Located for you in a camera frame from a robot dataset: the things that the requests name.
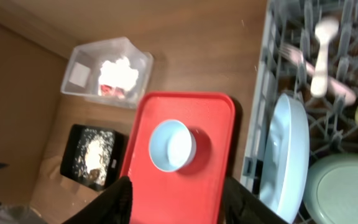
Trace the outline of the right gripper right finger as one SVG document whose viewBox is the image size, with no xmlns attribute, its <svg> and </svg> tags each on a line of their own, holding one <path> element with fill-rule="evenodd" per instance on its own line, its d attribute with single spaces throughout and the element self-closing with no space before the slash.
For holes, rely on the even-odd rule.
<svg viewBox="0 0 358 224">
<path fill-rule="evenodd" d="M 227 224 L 287 224 L 233 177 L 226 177 L 223 207 Z"/>
</svg>

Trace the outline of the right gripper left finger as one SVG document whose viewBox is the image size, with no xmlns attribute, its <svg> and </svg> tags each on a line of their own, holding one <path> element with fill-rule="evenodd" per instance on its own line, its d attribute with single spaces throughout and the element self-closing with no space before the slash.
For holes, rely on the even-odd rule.
<svg viewBox="0 0 358 224">
<path fill-rule="evenodd" d="M 133 203 L 132 182 L 120 177 L 64 224 L 129 224 Z"/>
</svg>

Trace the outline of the food leftovers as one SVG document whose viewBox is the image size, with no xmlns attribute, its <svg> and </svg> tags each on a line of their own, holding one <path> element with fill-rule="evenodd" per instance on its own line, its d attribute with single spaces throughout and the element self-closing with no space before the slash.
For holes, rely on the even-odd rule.
<svg viewBox="0 0 358 224">
<path fill-rule="evenodd" d="M 76 180 L 92 186 L 103 186 L 114 146 L 113 131 L 85 128 L 76 146 L 73 176 Z"/>
</svg>

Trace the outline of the light blue plate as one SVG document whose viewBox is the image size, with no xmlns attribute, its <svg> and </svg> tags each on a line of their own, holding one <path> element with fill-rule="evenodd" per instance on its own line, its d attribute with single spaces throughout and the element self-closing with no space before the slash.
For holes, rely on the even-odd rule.
<svg viewBox="0 0 358 224">
<path fill-rule="evenodd" d="M 310 134 L 298 100 L 280 95 L 270 122 L 260 181 L 260 201 L 293 223 L 303 198 L 309 166 Z"/>
</svg>

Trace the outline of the light blue bowl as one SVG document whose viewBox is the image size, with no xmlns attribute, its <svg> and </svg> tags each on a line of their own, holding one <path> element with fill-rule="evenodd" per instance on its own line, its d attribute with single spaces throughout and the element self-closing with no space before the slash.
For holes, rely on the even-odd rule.
<svg viewBox="0 0 358 224">
<path fill-rule="evenodd" d="M 153 130 L 149 157 L 158 170 L 176 172 L 189 165 L 195 154 L 195 137 L 181 121 L 169 119 Z"/>
</svg>

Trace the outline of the light green bowl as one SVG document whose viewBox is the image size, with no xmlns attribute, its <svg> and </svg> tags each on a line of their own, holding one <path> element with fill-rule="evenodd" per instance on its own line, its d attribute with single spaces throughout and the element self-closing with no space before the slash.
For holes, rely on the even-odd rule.
<svg viewBox="0 0 358 224">
<path fill-rule="evenodd" d="M 358 155 L 336 154 L 308 170 L 303 203 L 315 223 L 358 224 Z"/>
</svg>

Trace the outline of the red strawberry snack wrapper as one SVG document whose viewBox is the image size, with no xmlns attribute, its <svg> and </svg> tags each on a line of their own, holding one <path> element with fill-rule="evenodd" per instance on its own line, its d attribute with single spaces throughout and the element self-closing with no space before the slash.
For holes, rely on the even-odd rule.
<svg viewBox="0 0 358 224">
<path fill-rule="evenodd" d="M 125 98 L 125 91 L 119 87 L 111 87 L 109 85 L 99 85 L 99 95 L 123 99 Z"/>
</svg>

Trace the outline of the white napkin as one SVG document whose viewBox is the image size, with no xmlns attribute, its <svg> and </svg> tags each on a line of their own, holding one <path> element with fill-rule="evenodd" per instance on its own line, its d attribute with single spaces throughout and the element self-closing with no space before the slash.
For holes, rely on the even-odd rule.
<svg viewBox="0 0 358 224">
<path fill-rule="evenodd" d="M 106 60 L 100 68 L 99 85 L 119 87 L 124 91 L 132 90 L 139 77 L 139 71 L 131 68 L 127 57 L 119 58 L 115 62 Z"/>
</svg>

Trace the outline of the white plastic fork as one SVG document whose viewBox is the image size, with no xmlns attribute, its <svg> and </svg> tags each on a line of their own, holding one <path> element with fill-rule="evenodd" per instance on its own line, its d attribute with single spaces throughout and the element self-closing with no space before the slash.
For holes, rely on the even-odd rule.
<svg viewBox="0 0 358 224">
<path fill-rule="evenodd" d="M 307 75 L 313 77 L 314 66 L 304 59 L 303 52 L 300 49 L 284 43 L 279 48 L 278 52 L 282 57 L 294 65 L 300 65 L 301 63 L 305 64 Z M 345 101 L 344 104 L 346 106 L 351 106 L 356 102 L 357 97 L 355 92 L 347 85 L 330 76 L 328 76 L 328 92 L 334 94 L 335 96 L 343 96 Z"/>
</svg>

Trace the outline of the white plastic spoon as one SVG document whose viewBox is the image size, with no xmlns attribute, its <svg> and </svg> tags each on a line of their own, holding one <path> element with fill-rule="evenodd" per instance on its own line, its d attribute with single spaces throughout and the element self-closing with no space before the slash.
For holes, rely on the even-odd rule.
<svg viewBox="0 0 358 224">
<path fill-rule="evenodd" d="M 339 30 L 339 21 L 334 17 L 322 18 L 315 27 L 314 36 L 319 42 L 319 51 L 311 81 L 311 95 L 315 98 L 325 96 L 328 89 L 329 44 Z"/>
</svg>

